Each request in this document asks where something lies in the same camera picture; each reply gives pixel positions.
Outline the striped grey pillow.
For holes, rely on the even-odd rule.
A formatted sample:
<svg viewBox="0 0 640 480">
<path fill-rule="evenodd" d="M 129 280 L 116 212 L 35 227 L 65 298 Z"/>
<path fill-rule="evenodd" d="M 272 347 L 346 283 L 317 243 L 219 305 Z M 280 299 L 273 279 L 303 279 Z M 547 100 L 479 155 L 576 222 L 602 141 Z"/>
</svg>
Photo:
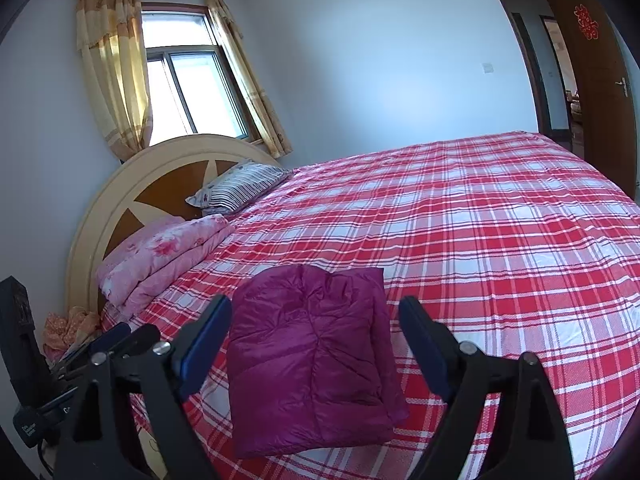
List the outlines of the striped grey pillow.
<svg viewBox="0 0 640 480">
<path fill-rule="evenodd" d="M 206 214 L 237 214 L 291 177 L 291 171 L 277 166 L 243 160 L 216 177 L 186 203 Z"/>
</svg>

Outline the red double happiness sticker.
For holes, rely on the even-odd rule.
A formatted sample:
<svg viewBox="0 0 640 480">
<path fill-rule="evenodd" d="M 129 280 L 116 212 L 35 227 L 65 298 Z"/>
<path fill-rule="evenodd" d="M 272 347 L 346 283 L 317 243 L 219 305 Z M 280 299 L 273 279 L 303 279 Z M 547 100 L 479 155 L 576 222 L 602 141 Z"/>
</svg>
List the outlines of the red double happiness sticker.
<svg viewBox="0 0 640 480">
<path fill-rule="evenodd" d="M 574 7 L 574 15 L 580 32 L 589 41 L 598 40 L 600 37 L 600 25 L 591 17 L 588 8 L 584 4 Z"/>
</svg>

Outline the magenta quilted down jacket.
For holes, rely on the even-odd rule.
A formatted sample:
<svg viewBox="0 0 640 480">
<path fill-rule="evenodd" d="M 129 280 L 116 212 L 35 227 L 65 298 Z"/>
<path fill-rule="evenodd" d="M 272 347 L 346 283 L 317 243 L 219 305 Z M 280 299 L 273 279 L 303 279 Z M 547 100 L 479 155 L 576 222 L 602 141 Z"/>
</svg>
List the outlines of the magenta quilted down jacket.
<svg viewBox="0 0 640 480">
<path fill-rule="evenodd" d="M 383 444 L 409 415 L 378 268 L 291 264 L 242 283 L 227 370 L 239 458 Z"/>
</svg>

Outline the red white plaid bedsheet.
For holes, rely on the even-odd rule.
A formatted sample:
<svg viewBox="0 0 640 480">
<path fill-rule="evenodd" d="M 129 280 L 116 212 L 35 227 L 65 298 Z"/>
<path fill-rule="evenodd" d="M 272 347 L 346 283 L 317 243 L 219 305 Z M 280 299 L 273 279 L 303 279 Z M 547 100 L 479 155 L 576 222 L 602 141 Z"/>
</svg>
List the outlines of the red white plaid bedsheet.
<svg viewBox="0 0 640 480">
<path fill-rule="evenodd" d="M 639 208 L 538 133 L 413 145 L 295 169 L 131 326 L 171 338 L 211 296 L 285 264 L 380 268 L 491 356 L 541 358 L 575 474 L 592 478 L 639 401 Z"/>
</svg>

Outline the orange cloth by bed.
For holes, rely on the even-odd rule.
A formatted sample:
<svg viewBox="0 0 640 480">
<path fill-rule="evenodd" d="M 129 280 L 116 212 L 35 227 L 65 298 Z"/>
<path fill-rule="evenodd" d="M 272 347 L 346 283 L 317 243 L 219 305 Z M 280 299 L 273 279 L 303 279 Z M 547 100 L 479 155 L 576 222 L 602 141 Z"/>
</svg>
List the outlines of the orange cloth by bed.
<svg viewBox="0 0 640 480">
<path fill-rule="evenodd" d="M 84 344 L 99 329 L 99 315 L 82 307 L 72 307 L 67 316 L 49 313 L 42 332 L 43 353 L 50 363 L 58 362 L 67 352 Z"/>
</svg>

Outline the right yellow curtain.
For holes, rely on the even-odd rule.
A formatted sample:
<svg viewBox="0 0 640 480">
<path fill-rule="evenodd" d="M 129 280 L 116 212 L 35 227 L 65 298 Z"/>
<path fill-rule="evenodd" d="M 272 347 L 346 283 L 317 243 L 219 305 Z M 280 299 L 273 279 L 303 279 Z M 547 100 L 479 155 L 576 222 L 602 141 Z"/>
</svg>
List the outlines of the right yellow curtain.
<svg viewBox="0 0 640 480">
<path fill-rule="evenodd" d="M 224 0 L 206 0 L 214 35 L 221 45 L 241 96 L 257 132 L 270 155 L 281 158 L 292 152 L 292 146 L 270 99 L 260 85 L 247 58 L 243 36 Z"/>
</svg>

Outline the yellow curtain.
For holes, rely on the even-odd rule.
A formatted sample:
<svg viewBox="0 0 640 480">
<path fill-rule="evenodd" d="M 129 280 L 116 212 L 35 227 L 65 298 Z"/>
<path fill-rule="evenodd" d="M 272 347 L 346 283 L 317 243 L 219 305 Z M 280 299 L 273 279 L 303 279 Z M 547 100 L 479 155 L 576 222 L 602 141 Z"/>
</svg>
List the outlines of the yellow curtain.
<svg viewBox="0 0 640 480">
<path fill-rule="evenodd" d="M 99 132 L 122 162 L 149 147 L 153 112 L 141 0 L 78 0 L 76 42 Z"/>
<path fill-rule="evenodd" d="M 247 58 L 243 36 L 224 0 L 206 0 L 214 35 L 221 45 L 241 96 L 257 132 L 270 155 L 281 158 L 292 152 L 292 146 L 270 99 L 260 85 Z"/>
</svg>

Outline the brown door frame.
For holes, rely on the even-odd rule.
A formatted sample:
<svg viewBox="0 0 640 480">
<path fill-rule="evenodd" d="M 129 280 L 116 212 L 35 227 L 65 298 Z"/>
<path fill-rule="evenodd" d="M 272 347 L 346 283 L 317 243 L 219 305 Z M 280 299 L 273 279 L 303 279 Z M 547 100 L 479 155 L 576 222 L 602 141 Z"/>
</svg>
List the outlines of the brown door frame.
<svg viewBox="0 0 640 480">
<path fill-rule="evenodd" d="M 570 100 L 577 92 L 570 55 L 549 0 L 499 0 L 520 47 L 538 131 L 571 151 Z"/>
</svg>

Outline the left yellow curtain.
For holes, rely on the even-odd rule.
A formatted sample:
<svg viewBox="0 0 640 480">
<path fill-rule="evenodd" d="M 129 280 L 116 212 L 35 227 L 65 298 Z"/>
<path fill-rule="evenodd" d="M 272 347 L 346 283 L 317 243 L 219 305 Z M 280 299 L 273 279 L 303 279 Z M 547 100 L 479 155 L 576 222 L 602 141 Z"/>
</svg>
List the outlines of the left yellow curtain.
<svg viewBox="0 0 640 480">
<path fill-rule="evenodd" d="M 153 112 L 141 0 L 78 0 L 76 42 L 99 132 L 122 162 L 149 147 Z"/>
</svg>

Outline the cream brown wooden headboard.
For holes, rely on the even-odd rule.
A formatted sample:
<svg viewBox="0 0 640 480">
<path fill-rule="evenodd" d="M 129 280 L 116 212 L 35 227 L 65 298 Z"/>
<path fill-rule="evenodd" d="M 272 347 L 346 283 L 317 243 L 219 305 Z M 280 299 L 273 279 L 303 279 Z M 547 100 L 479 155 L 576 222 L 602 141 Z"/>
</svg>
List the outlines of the cream brown wooden headboard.
<svg viewBox="0 0 640 480">
<path fill-rule="evenodd" d="M 186 198 L 244 159 L 278 163 L 255 144 L 218 134 L 191 134 L 155 144 L 122 164 L 78 224 L 67 259 L 66 307 L 100 312 L 105 299 L 96 284 L 96 269 L 103 259 L 158 219 L 198 218 L 200 211 Z"/>
</svg>

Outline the window with metal frame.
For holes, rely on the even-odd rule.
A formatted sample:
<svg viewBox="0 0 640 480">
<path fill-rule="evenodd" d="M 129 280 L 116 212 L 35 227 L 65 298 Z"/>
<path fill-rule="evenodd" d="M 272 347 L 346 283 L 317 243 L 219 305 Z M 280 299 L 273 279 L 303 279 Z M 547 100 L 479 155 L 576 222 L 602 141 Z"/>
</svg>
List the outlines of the window with metal frame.
<svg viewBox="0 0 640 480">
<path fill-rule="evenodd" d="M 142 29 L 153 112 L 152 145 L 202 133 L 248 142 L 258 139 L 204 9 L 146 6 Z"/>
</svg>

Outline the brown wooden door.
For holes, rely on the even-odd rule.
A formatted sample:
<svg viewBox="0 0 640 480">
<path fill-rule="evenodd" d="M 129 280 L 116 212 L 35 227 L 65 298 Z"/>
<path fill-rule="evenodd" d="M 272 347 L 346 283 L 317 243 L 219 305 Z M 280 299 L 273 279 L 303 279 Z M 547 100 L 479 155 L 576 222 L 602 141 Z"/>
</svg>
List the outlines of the brown wooden door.
<svg viewBox="0 0 640 480">
<path fill-rule="evenodd" d="M 576 78 L 585 158 L 629 197 L 636 192 L 637 128 L 630 83 L 620 45 L 598 0 L 549 0 Z M 598 40 L 580 32 L 574 7 L 584 4 L 600 25 Z M 628 96 L 616 86 L 625 77 Z"/>
</svg>

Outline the pink floral folded quilt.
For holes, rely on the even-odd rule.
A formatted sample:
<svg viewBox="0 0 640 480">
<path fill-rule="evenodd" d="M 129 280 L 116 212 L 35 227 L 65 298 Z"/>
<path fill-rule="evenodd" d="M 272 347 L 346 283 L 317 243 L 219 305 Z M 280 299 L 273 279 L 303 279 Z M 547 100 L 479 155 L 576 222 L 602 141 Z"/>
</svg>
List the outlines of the pink floral folded quilt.
<svg viewBox="0 0 640 480">
<path fill-rule="evenodd" d="M 167 216 L 130 235 L 96 270 L 107 313 L 127 322 L 213 252 L 234 226 L 220 214 L 186 221 Z"/>
</svg>

